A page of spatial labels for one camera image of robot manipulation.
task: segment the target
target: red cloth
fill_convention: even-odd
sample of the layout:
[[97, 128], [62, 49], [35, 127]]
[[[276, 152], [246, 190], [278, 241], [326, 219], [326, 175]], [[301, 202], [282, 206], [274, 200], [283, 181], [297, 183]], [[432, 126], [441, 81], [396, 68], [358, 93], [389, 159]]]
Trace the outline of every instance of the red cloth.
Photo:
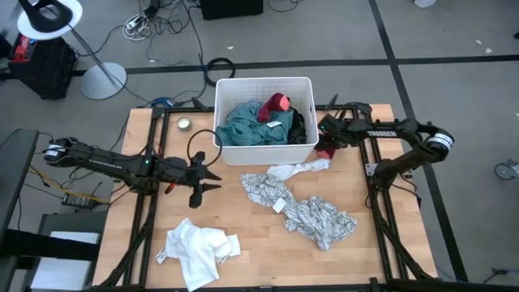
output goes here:
[[258, 111], [258, 121], [268, 122], [270, 121], [270, 112], [272, 110], [287, 110], [290, 107], [290, 101], [288, 97], [283, 93], [274, 93], [270, 99]]
[[327, 147], [321, 150], [315, 150], [317, 152], [318, 158], [326, 158], [332, 160], [333, 155], [335, 154], [335, 148]]

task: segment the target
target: black box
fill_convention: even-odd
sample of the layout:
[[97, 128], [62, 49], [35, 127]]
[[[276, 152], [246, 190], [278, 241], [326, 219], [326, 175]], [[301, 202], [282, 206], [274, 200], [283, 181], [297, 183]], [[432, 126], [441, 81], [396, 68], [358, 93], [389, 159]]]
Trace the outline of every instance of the black box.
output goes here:
[[6, 38], [0, 36], [0, 58], [9, 57], [9, 53], [11, 51], [11, 44], [6, 41]]
[[204, 19], [259, 15], [263, 13], [263, 0], [200, 0]]
[[66, 97], [77, 57], [61, 37], [35, 41], [19, 34], [9, 59], [13, 77], [29, 86], [41, 99]]

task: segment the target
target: black floor stripe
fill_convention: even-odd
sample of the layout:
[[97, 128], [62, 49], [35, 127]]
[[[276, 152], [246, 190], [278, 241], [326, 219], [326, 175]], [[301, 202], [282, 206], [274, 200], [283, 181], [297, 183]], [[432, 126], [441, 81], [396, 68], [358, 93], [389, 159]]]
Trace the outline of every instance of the black floor stripe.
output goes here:
[[477, 62], [510, 62], [519, 61], [519, 54], [499, 56], [472, 56], [472, 57], [442, 57], [442, 58], [399, 58], [398, 65], [428, 65], [428, 64], [462, 64]]
[[[400, 95], [400, 99], [402, 105], [404, 106], [405, 114], [408, 118], [414, 118], [413, 106], [411, 105], [411, 101], [409, 99], [409, 95], [407, 94], [407, 90], [405, 89], [404, 80], [402, 79], [400, 68], [398, 65], [400, 64], [395, 59], [395, 54], [392, 51], [391, 43], [389, 41], [388, 33], [386, 32], [384, 22], [382, 20], [382, 16], [380, 14], [379, 8], [376, 4], [376, 0], [369, 0], [371, 12], [373, 12], [373, 17], [375, 18], [375, 22], [377, 28], [379, 30], [380, 39], [382, 40], [382, 45], [384, 47], [385, 53], [388, 56], [389, 66], [391, 67], [391, 72], [393, 74], [393, 78], [395, 79], [395, 83], [397, 85], [398, 94]], [[435, 206], [436, 216], [438, 217], [438, 222], [440, 224], [440, 228], [442, 231], [442, 235], [444, 236], [445, 245], [447, 247], [448, 256], [451, 260], [451, 264], [453, 266], [453, 271], [456, 276], [456, 279], [462, 281], [468, 281], [467, 274], [465, 271], [465, 267], [463, 266], [463, 261], [461, 260], [460, 251], [457, 247], [456, 239], [454, 237], [453, 228], [451, 227], [450, 221], [448, 219], [447, 210], [445, 209], [445, 205], [443, 199], [441, 197], [440, 188], [438, 186], [438, 182], [436, 181], [436, 176], [434, 170], [431, 165], [424, 165], [423, 170], [427, 179], [427, 185], [429, 186], [429, 192], [431, 193], [431, 198], [433, 204]]]
[[[499, 56], [473, 56], [473, 57], [439, 57], [439, 58], [395, 58], [395, 59], [350, 59], [350, 60], [306, 60], [306, 61], [280, 61], [280, 62], [249, 62], [236, 63], [237, 70], [273, 69], [273, 68], [299, 68], [299, 67], [349, 67], [349, 66], [390, 66], [397, 65], [430, 65], [430, 64], [462, 64], [480, 62], [512, 62], [519, 61], [519, 54]], [[227, 65], [216, 65], [214, 71], [229, 70]], [[131, 67], [126, 68], [128, 75], [134, 74], [158, 74], [177, 72], [202, 71], [198, 66], [164, 66], [164, 67]], [[74, 71], [74, 77], [83, 76], [85, 70]], [[14, 79], [10, 73], [0, 73], [0, 80]]]
[[436, 216], [440, 223], [441, 233], [444, 236], [445, 245], [447, 246], [448, 257], [453, 266], [454, 276], [457, 280], [469, 281], [463, 265], [463, 260], [461, 259], [460, 250], [458, 249], [456, 239], [454, 238], [453, 228], [448, 219], [447, 209], [445, 209], [444, 200], [441, 197], [435, 171], [432, 169], [432, 165], [430, 164], [426, 164], [422, 168], [427, 179], [429, 191], [431, 192], [432, 204], [435, 207]]

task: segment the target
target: lamp base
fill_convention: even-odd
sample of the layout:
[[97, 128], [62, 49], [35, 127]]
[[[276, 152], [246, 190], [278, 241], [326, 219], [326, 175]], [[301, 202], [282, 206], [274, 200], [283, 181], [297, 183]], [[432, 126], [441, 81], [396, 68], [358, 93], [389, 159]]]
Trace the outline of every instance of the lamp base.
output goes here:
[[103, 100], [112, 97], [122, 89], [127, 82], [127, 72], [124, 67], [113, 62], [103, 63], [106, 70], [112, 75], [114, 82], [110, 81], [99, 66], [88, 69], [81, 78], [81, 92], [90, 99]]

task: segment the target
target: patterned cloth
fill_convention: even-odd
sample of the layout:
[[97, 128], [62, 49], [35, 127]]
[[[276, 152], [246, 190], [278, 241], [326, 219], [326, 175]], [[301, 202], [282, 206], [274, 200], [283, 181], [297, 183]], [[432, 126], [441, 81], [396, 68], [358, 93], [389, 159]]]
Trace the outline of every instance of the patterned cloth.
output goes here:
[[262, 206], [272, 207], [282, 198], [286, 202], [281, 210], [287, 216], [285, 228], [316, 241], [324, 251], [355, 231], [357, 221], [346, 212], [338, 212], [318, 196], [296, 202], [288, 187], [270, 174], [242, 174], [241, 182], [249, 199]]
[[269, 127], [258, 122], [261, 102], [249, 101], [238, 105], [227, 116], [225, 125], [217, 128], [217, 134], [224, 146], [285, 145], [292, 127], [293, 110], [273, 110], [269, 122], [278, 121], [281, 125]]

